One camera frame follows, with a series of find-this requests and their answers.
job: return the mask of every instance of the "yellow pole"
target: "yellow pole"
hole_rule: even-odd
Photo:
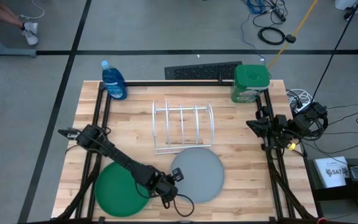
[[[292,36],[296,37],[296,35],[298,34],[299,30],[302,28],[304,22],[306,22],[306,20],[308,19],[311,11],[314,9],[314,7],[316,6],[318,0],[314,0],[313,4],[310,6],[308,13],[306,13],[306,15],[303,17],[303,20],[301,21],[301,23],[299,24],[298,28],[296,28],[296,30],[293,32]],[[288,47],[288,42],[284,45],[284,47],[278,52],[278,54],[276,54],[276,56],[274,57],[273,61],[268,65],[268,69],[271,68],[271,66],[273,66],[278,57],[281,55],[281,53],[283,53],[283,51]]]

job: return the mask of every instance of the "concrete floor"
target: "concrete floor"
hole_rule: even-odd
[[[70,50],[86,0],[35,0],[46,14],[39,19],[37,50]],[[5,1],[18,14],[36,15],[30,1]],[[289,15],[280,27],[292,33],[312,0],[287,0]],[[241,41],[240,24],[248,9],[238,0],[93,0],[79,50],[181,50],[251,49]],[[296,50],[331,50],[346,21],[334,1],[319,1],[301,29]],[[269,18],[260,18],[259,23]],[[245,38],[257,49],[273,50],[258,40],[252,22],[244,25]],[[25,47],[19,30],[0,22],[0,41],[9,47]],[[358,15],[349,26],[340,49],[358,49]],[[274,55],[264,55],[270,62]],[[35,162],[49,122],[68,55],[0,57],[0,223],[15,223],[27,193]],[[282,55],[271,69],[274,79],[287,88],[312,93],[329,55]],[[127,80],[163,80],[164,67],[242,61],[259,63],[257,55],[132,55],[75,57],[54,135],[49,147],[29,221],[50,218],[60,179],[67,141],[57,129],[72,125],[82,82],[101,78],[100,62],[108,60]],[[327,106],[358,103],[358,55],[335,55],[316,100]],[[358,108],[329,112],[335,120]],[[329,127],[330,132],[358,130],[356,118]],[[358,136],[324,136],[319,146],[335,151],[358,143]],[[308,149],[309,158],[325,157]],[[335,156],[358,157],[358,148]],[[323,204],[326,218],[358,223],[358,209],[350,202]]]

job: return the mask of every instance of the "gray disc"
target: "gray disc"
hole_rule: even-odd
[[[223,164],[209,149],[200,147],[180,152],[173,160],[171,170],[177,167],[184,176],[175,184],[178,193],[188,196],[194,203],[212,200],[223,188]]]

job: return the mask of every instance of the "person's foot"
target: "person's foot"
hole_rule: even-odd
[[[37,34],[37,22],[25,22],[24,29],[31,31],[33,34]]]
[[[37,39],[37,37],[31,31],[24,30],[24,31],[22,31],[22,34],[25,36],[25,38],[27,39],[27,42],[30,46],[37,44],[39,41]]]

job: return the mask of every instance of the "green disc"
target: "green disc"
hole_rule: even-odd
[[[149,196],[144,187],[138,185],[138,188],[141,194]],[[115,162],[105,167],[97,178],[95,193],[101,209],[115,217],[134,215],[149,200],[137,193],[130,172]]]

